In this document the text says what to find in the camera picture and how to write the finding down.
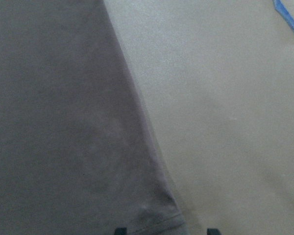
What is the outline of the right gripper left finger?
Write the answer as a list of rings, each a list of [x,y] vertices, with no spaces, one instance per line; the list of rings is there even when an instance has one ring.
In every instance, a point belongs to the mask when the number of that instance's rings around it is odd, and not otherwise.
[[[116,228],[114,235],[126,235],[126,227]]]

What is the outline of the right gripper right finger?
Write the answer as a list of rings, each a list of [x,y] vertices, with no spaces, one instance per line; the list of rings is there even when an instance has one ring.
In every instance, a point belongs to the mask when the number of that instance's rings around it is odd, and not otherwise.
[[[216,228],[208,228],[207,235],[219,235],[219,229]]]

